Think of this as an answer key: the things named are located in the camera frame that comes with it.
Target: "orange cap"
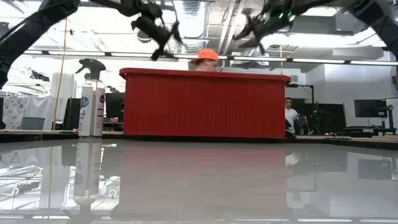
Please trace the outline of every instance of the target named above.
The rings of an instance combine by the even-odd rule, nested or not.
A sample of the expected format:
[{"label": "orange cap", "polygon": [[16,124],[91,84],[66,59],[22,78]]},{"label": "orange cap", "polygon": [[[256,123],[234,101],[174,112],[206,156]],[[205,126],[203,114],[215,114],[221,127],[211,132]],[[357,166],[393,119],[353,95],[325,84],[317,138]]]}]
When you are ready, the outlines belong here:
[{"label": "orange cap", "polygon": [[198,58],[192,60],[191,63],[196,65],[199,59],[218,60],[218,54],[214,50],[201,50],[199,51]]}]

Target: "ceiling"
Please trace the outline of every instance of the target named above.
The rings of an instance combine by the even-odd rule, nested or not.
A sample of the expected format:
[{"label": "ceiling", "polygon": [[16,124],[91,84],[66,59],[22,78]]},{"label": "ceiling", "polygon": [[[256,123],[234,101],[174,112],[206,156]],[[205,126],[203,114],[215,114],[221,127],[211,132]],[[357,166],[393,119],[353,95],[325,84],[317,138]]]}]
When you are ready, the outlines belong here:
[{"label": "ceiling", "polygon": [[[214,49],[221,55],[258,55],[255,50],[238,48],[244,40],[235,42],[231,38],[245,25],[242,10],[251,8],[253,13],[257,13],[264,0],[206,1],[195,6],[198,7],[195,13],[187,11],[187,2],[189,0],[174,1],[186,45],[185,48],[179,47],[175,41],[170,41],[169,47],[173,52],[184,53],[185,50],[185,53],[195,53],[200,48],[207,48]],[[0,22],[8,22],[12,27],[35,12],[40,3],[37,0],[0,1]],[[332,6],[311,9],[296,18],[290,31],[285,30],[264,38],[262,43],[267,47],[267,54],[271,57],[363,60],[381,57],[384,43],[372,29],[368,29],[353,16],[339,13],[343,3],[344,1],[337,1]],[[152,53],[157,44],[154,41],[141,43],[137,39],[137,30],[131,30],[130,23],[136,17],[124,17],[117,10],[82,1],[79,10],[68,18],[65,49]],[[164,19],[166,24],[171,25],[176,20],[175,13],[164,11]],[[63,50],[64,33],[65,22],[62,21],[54,25],[30,49]],[[278,67],[280,63],[270,62],[260,66]],[[305,68],[301,63],[288,63],[285,66]]]}]

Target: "spray bottle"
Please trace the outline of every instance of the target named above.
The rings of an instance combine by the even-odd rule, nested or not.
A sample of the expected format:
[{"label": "spray bottle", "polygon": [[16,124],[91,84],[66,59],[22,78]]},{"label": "spray bottle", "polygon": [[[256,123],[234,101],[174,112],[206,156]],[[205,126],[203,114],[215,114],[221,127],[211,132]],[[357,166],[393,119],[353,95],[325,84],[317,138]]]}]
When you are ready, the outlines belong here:
[{"label": "spray bottle", "polygon": [[95,59],[80,59],[82,67],[76,72],[88,68],[85,75],[80,102],[79,137],[102,137],[105,103],[105,85],[100,80],[100,71],[106,70],[101,62]]}]

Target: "red box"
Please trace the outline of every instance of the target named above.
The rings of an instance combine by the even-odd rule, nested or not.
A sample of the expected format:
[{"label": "red box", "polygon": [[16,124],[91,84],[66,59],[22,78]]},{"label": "red box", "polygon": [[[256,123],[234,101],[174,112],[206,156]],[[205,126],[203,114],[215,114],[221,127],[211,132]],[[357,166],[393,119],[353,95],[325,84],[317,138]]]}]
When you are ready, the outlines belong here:
[{"label": "red box", "polygon": [[284,138],[284,75],[123,68],[124,134]]}]

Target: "person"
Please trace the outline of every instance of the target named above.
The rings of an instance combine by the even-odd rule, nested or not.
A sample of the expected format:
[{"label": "person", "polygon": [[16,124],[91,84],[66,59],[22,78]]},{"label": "person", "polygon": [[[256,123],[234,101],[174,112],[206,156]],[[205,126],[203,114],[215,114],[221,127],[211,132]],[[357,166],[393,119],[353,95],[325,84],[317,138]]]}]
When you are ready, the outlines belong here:
[{"label": "person", "polygon": [[299,115],[295,109],[292,109],[292,99],[290,97],[285,98],[285,120],[289,123],[288,131],[295,134],[294,121]]},{"label": "person", "polygon": [[195,71],[217,72],[218,54],[213,50],[199,51],[198,58],[191,61],[196,66]]}]

